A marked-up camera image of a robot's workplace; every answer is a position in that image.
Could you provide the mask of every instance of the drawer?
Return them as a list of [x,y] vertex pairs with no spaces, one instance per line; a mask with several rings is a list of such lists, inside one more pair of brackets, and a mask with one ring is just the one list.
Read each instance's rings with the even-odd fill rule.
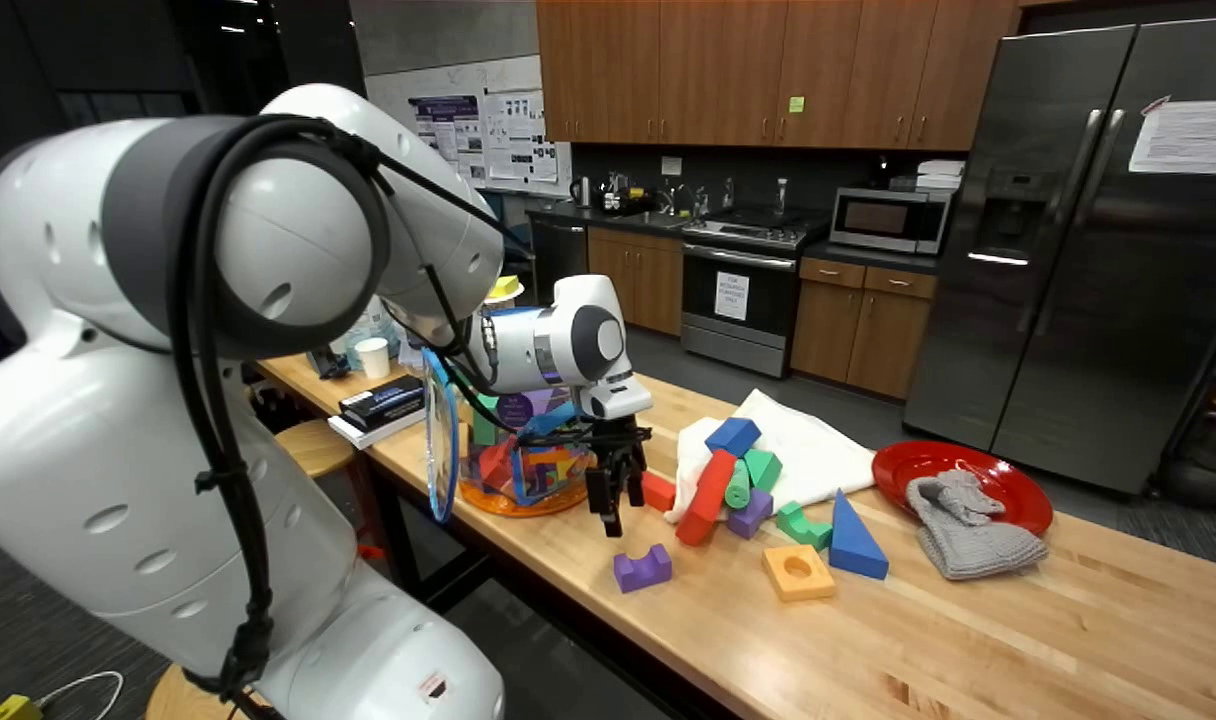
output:
[[920,297],[934,301],[935,276],[926,271],[898,271],[898,267],[867,267],[866,271],[867,290],[894,290],[894,297]]
[[801,281],[803,281],[803,282],[862,289],[866,263],[836,263],[836,260],[803,256]]

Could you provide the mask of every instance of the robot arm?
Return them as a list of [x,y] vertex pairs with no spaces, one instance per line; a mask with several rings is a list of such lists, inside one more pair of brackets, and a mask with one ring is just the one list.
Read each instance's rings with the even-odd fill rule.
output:
[[[247,412],[235,359],[321,347],[376,290],[486,387],[560,380],[594,421],[633,423],[647,391],[613,282],[568,281],[554,310],[486,319],[499,231],[446,205],[486,212],[447,163],[342,88],[269,111],[99,125],[0,163],[0,297],[28,335],[0,365],[0,548],[194,675],[226,675],[262,596],[272,632],[253,680],[288,715],[496,715],[496,668],[355,563],[345,515]],[[376,177],[368,142],[333,126],[447,191]],[[200,281],[176,271],[195,236],[212,238]],[[212,343],[180,347],[194,324]],[[230,404],[257,492],[266,591],[222,496],[195,492],[212,453],[176,382],[194,352],[217,355],[209,409]]]

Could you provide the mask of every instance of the stainless steel refrigerator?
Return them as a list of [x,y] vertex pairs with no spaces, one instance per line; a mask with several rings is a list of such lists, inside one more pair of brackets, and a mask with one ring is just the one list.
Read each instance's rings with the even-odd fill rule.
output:
[[906,423],[1143,492],[1216,352],[1216,21],[1011,37]]

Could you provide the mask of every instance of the kitchen cabinet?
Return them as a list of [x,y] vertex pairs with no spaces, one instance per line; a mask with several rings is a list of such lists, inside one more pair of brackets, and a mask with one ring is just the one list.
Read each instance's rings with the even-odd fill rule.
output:
[[803,256],[794,368],[881,397],[906,397],[935,281]]
[[617,289],[630,324],[681,335],[684,243],[654,231],[589,228],[589,267]]
[[963,152],[1015,0],[538,0],[548,135]]

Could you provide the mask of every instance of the microwave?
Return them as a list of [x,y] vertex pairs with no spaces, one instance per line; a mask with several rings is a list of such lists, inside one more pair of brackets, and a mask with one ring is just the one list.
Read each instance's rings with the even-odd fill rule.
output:
[[831,243],[939,256],[958,191],[836,187]]

